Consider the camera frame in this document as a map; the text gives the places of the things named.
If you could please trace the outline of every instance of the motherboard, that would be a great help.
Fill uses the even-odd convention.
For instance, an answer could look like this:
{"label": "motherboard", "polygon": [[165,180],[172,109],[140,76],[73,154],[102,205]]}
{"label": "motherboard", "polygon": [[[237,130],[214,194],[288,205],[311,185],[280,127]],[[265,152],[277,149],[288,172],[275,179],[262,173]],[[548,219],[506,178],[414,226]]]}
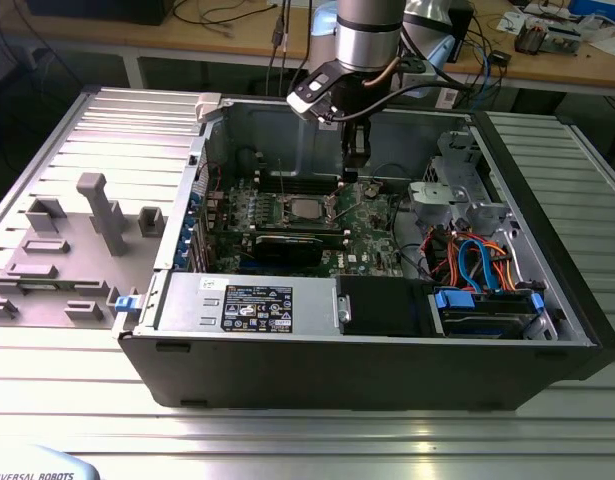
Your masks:
{"label": "motherboard", "polygon": [[208,271],[251,275],[402,276],[393,195],[380,182],[240,179],[211,192],[200,225]]}

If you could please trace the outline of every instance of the aluminum table surface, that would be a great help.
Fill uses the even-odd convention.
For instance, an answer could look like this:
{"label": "aluminum table surface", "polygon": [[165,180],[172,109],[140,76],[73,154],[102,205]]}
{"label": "aluminum table surface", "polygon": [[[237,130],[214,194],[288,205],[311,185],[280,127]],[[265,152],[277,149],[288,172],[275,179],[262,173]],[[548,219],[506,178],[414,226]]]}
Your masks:
{"label": "aluminum table surface", "polygon": [[[112,113],[110,108],[114,107],[110,103],[103,105],[109,108],[89,118],[96,105],[120,101],[125,102],[125,106],[133,103],[134,109],[141,109],[140,105],[147,105],[145,101],[156,98],[154,95],[162,98],[171,95],[169,99],[172,100],[177,94],[112,89],[103,90],[98,98],[81,96],[26,171],[29,184],[23,181],[15,185],[12,196],[5,200],[6,205],[15,208],[9,212],[0,210],[0,226],[8,225],[5,230],[0,228],[0,252],[6,252],[7,246],[16,241],[17,230],[26,228],[24,216],[18,213],[22,208],[18,207],[18,202],[25,205],[28,199],[23,192],[33,193],[34,189],[41,188],[39,179],[50,170],[48,162],[73,160],[76,161],[73,168],[85,167],[78,164],[78,159],[84,158],[78,156],[81,147],[72,145],[68,150],[75,151],[60,153],[61,148],[66,148],[65,141],[70,135],[83,131],[74,127],[80,125],[90,133],[88,128],[109,131],[96,119],[109,115],[127,119],[129,114]],[[180,107],[177,113],[161,112],[160,115],[185,118],[193,115],[191,95],[179,96],[177,100],[172,102],[180,104],[175,107]],[[157,116],[153,111],[141,114]],[[146,126],[149,124],[140,124],[141,120],[131,118],[128,124],[138,121],[142,126],[136,128],[153,131],[155,124]],[[499,132],[506,135],[505,122],[517,122],[518,118],[494,115],[492,121]],[[171,118],[169,126],[144,117],[142,121],[156,122],[160,128],[180,128]],[[534,128],[540,129],[538,122],[544,121],[556,129],[553,118],[531,121]],[[174,136],[193,135],[193,126],[188,121],[183,120],[182,125],[180,135]],[[517,124],[512,127],[516,132],[520,128]],[[549,157],[556,162],[553,169],[536,165],[544,155],[537,155],[538,150],[534,149],[543,147],[529,143],[532,142],[530,138],[536,142],[539,135],[520,139],[520,145],[517,145],[518,138],[505,138],[505,141],[559,234],[563,235],[567,248],[577,262],[582,262],[579,266],[615,328],[615,266],[612,267],[615,264],[615,235],[611,233],[615,232],[615,220],[604,216],[594,220],[596,214],[589,210],[591,204],[596,205],[604,209],[602,211],[610,210],[610,218],[615,219],[615,179],[602,159],[589,158],[582,153],[581,147],[589,145],[580,140],[575,129],[562,129],[567,135],[562,137],[567,141],[563,148],[570,148],[570,139],[579,150],[569,160],[571,168],[560,165],[563,157],[557,155]],[[78,135],[67,143],[85,141]],[[168,143],[166,148],[174,149],[170,151],[171,158],[162,159],[162,162],[172,163],[164,165],[172,166],[184,158],[178,157],[175,145],[169,145],[172,141],[177,140],[168,138],[165,142]],[[148,155],[138,158],[151,155],[148,147],[140,148],[147,148]],[[132,162],[136,168],[140,165],[140,161],[134,161],[138,155],[135,151],[121,148],[117,153],[118,161],[125,162],[124,169]],[[118,164],[110,163],[105,168],[117,167]],[[561,172],[560,179],[550,177],[552,170]],[[583,180],[572,173],[577,171],[585,172]],[[604,183],[589,180],[594,172],[601,175]],[[70,178],[47,179],[47,182],[55,182],[52,185],[60,193],[65,185],[59,183],[71,182]],[[583,181],[586,186],[582,188],[593,190],[584,197],[589,202],[580,205],[580,201],[559,196],[570,194],[570,188],[576,187],[569,182]],[[149,178],[138,178],[136,182],[143,182],[142,187],[119,189],[118,194],[110,194],[110,198],[124,201],[123,209],[131,209],[132,202],[140,198],[136,195],[145,192],[149,196],[159,195],[163,208],[172,201],[172,192],[163,186],[149,186]],[[562,209],[564,205],[574,205],[580,210]],[[607,222],[610,233],[594,240],[604,243],[587,243],[584,238],[587,230],[578,231],[570,224],[571,215],[574,215],[571,212],[579,212],[575,218],[590,222],[590,228],[595,225],[591,222]],[[590,257],[590,252],[598,249],[608,252],[607,258],[603,257],[605,263]],[[0,253],[0,261],[3,255],[6,254]],[[416,381],[415,372],[412,372],[411,381]],[[9,441],[37,443],[72,453],[91,462],[102,478],[110,480],[174,476],[239,479],[615,478],[615,363],[586,382],[560,382],[514,413],[203,411],[170,409],[156,404],[109,331],[0,327],[0,443]]]}

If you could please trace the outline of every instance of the wooden desk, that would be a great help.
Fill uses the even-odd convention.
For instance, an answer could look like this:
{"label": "wooden desk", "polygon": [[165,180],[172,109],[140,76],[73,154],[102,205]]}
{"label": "wooden desk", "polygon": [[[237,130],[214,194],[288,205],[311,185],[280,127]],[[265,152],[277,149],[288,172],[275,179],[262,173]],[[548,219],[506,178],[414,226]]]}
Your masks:
{"label": "wooden desk", "polygon": [[[533,88],[537,90],[579,91],[580,93],[608,94],[615,89],[615,57],[584,43],[577,56],[539,53],[525,55],[514,50],[514,36],[496,30],[500,15],[511,10],[506,0],[474,0],[483,34],[494,49],[512,56],[503,82],[505,86]],[[470,30],[478,31],[472,21]],[[447,64],[448,73],[477,74],[480,64],[472,48],[465,46],[455,64]]]}
{"label": "wooden desk", "polygon": [[[12,0],[1,0],[1,26],[11,42],[37,47]],[[233,22],[233,38],[211,32],[198,25],[169,16],[160,26],[81,20],[57,17],[32,17],[24,0],[17,0],[32,26],[55,48],[119,55],[125,62],[132,88],[144,88],[138,59],[140,57],[266,65],[271,53],[271,32],[278,10],[252,15]],[[495,30],[497,16],[511,9],[506,0],[474,0],[483,33],[495,49],[512,55],[503,85],[538,90],[615,95],[615,57],[584,44],[576,57],[556,54],[536,56],[516,53],[512,35]],[[233,5],[233,0],[201,0],[204,9]],[[212,14],[212,18],[232,17],[266,6],[265,0],[250,0],[245,5]],[[187,2],[179,12],[198,19],[196,0]],[[295,8],[291,14],[287,65],[296,67],[307,42],[307,10]],[[480,70],[470,47],[464,47],[459,62],[447,64],[445,70],[459,80],[466,80]]]}
{"label": "wooden desk", "polygon": [[[279,8],[275,8],[236,20],[232,22],[232,37],[227,38],[200,25],[182,22],[171,14],[162,25],[146,26],[102,20],[35,17],[30,15],[24,0],[17,0],[17,3],[29,23],[52,48],[122,57],[132,88],[144,88],[138,62],[140,57],[267,65],[271,54],[271,34],[279,14]],[[200,1],[203,10],[234,3],[234,0]],[[265,0],[249,0],[236,9],[209,14],[209,18],[231,18],[266,6]],[[178,13],[184,18],[198,21],[196,0],[188,1]],[[0,1],[0,24],[10,44],[29,48],[42,46],[20,19],[12,0]],[[292,9],[290,27],[287,66],[295,68],[305,55],[307,9]]]}

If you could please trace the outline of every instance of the circuit board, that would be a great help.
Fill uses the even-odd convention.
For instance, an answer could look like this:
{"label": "circuit board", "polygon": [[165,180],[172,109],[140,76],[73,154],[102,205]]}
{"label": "circuit board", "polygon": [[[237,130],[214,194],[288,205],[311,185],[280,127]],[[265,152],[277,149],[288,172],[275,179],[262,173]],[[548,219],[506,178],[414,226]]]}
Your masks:
{"label": "circuit board", "polygon": [[[389,229],[391,195],[368,181],[339,186],[329,195],[262,192],[241,181],[206,212],[217,273],[330,277],[402,276]],[[285,235],[322,245],[317,265],[261,264],[257,237]]]}

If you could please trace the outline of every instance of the power supply label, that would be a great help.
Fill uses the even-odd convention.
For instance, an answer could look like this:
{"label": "power supply label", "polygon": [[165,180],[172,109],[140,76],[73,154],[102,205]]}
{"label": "power supply label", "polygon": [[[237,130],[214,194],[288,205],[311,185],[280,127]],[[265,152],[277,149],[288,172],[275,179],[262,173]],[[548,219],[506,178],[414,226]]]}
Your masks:
{"label": "power supply label", "polygon": [[293,302],[291,287],[229,285],[221,327],[226,332],[291,333]]}

